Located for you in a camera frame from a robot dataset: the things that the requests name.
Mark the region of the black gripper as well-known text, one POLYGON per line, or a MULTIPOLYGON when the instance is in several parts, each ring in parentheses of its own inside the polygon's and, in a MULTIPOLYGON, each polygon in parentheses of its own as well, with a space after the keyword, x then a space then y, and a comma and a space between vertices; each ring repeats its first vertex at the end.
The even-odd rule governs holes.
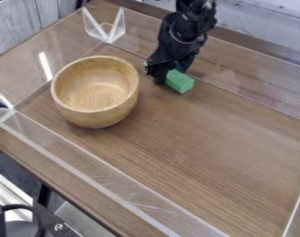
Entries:
POLYGON ((145 64, 145 72, 154 78, 157 85, 165 84, 170 70, 187 71, 207 38, 198 21, 185 19, 179 13, 163 18, 158 30, 158 47, 145 64))

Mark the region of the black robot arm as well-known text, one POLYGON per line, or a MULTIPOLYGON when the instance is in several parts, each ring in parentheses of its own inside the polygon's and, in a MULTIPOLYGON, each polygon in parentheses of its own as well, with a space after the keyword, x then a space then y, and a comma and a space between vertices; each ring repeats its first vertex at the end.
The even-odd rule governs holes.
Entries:
POLYGON ((171 70, 185 73, 217 24, 217 0, 175 0, 175 12, 162 19, 158 47, 145 62, 145 72, 163 85, 171 70))

